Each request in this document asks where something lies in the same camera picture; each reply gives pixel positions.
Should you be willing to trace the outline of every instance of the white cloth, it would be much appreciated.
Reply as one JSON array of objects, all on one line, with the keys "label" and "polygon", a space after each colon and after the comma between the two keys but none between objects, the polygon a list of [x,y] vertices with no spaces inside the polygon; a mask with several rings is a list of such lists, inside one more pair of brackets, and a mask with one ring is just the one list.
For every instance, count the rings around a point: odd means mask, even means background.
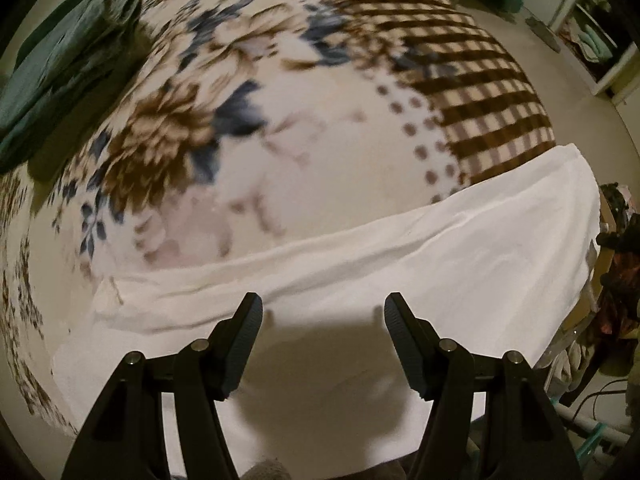
[{"label": "white cloth", "polygon": [[[177,352],[255,291],[262,328],[240,387],[217,403],[238,473],[277,458],[296,479],[349,474],[416,450],[430,410],[402,374],[385,297],[400,291],[417,317],[471,352],[518,349],[532,364],[588,278],[598,211],[590,167],[563,146],[351,230],[106,280],[55,354],[54,378],[81,424],[127,351]],[[483,410],[477,398],[474,416]],[[164,415],[175,418],[169,406]],[[166,432],[180,473],[177,435]]]}]

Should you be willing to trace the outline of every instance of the checkered pattern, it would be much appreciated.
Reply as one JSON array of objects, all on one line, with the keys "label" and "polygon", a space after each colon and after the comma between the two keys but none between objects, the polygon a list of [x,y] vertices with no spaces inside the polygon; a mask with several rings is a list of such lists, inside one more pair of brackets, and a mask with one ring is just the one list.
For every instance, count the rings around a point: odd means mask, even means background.
[{"label": "checkered pattern", "polygon": [[555,145],[551,123],[513,57],[449,0],[324,0],[391,33],[428,76],[401,72],[442,113],[449,147],[474,184]]}]

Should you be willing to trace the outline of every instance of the floral bedsheet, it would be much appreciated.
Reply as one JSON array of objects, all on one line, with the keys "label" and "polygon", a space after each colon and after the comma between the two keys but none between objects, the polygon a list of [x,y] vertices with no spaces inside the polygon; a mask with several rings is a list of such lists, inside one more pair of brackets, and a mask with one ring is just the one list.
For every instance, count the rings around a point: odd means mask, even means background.
[{"label": "floral bedsheet", "polygon": [[0,334],[30,412],[71,433],[50,356],[101,280],[436,203],[554,145],[448,0],[145,0],[142,23],[152,53],[53,188],[0,181]]}]

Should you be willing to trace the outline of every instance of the black cable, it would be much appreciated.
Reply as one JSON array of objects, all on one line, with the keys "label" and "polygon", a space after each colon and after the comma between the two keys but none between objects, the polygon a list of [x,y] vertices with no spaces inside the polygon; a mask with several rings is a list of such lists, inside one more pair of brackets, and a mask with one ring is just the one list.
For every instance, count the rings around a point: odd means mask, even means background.
[{"label": "black cable", "polygon": [[[612,384],[616,384],[616,383],[625,383],[626,379],[616,379],[615,381],[609,381],[607,384],[605,384],[603,387],[601,387],[600,392],[602,392],[607,386],[611,386]],[[593,407],[591,409],[591,414],[593,415],[593,420],[598,420],[596,418],[596,403],[598,402],[598,397],[596,397],[595,399],[593,399]]]},{"label": "black cable", "polygon": [[591,397],[599,397],[600,395],[614,395],[614,394],[626,394],[626,390],[611,390],[610,392],[595,392],[594,394],[587,395],[582,400],[582,402],[578,405],[578,409],[575,410],[574,416],[571,419],[572,424],[575,421],[575,417],[578,416],[578,412],[580,412],[580,410],[584,406],[584,403],[587,402],[587,400],[591,399]]}]

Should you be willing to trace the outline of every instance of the metal screw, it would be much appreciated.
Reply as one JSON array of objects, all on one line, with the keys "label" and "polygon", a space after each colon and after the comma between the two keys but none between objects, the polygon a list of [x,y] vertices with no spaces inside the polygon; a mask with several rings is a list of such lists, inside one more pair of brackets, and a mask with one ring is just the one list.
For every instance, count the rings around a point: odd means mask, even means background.
[{"label": "metal screw", "polygon": [[202,352],[207,348],[209,348],[209,341],[207,341],[206,339],[196,339],[196,341],[191,343],[191,349],[195,350],[196,352]]},{"label": "metal screw", "polygon": [[134,365],[138,361],[140,361],[140,359],[142,359],[142,354],[135,350],[133,352],[129,352],[127,355],[124,356],[124,362],[126,362],[126,364],[128,365]]},{"label": "metal screw", "polygon": [[507,359],[515,365],[519,365],[521,362],[524,361],[524,357],[517,350],[509,350],[507,352]]},{"label": "metal screw", "polygon": [[453,341],[453,339],[444,338],[440,340],[440,348],[442,348],[445,352],[453,352],[456,348],[458,348],[458,343]]}]

